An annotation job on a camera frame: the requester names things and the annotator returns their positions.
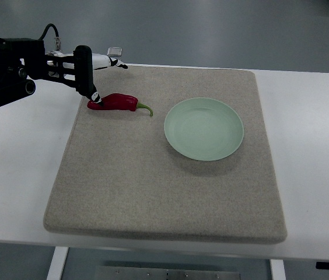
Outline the black white robot left hand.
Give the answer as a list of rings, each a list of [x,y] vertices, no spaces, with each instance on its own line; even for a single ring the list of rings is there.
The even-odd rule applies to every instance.
[[[94,85],[93,71],[114,66],[128,68],[128,65],[119,59],[92,53],[86,45],[77,46],[72,54],[52,51],[46,54],[45,58],[46,80],[74,88],[81,96],[98,105],[103,105],[104,101]]]

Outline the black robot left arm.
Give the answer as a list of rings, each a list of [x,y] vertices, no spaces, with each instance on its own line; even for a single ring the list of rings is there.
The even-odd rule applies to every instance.
[[[49,23],[38,39],[0,37],[0,107],[32,95],[35,79],[46,77],[47,56],[44,38],[52,28],[56,50],[60,50],[59,33]]]

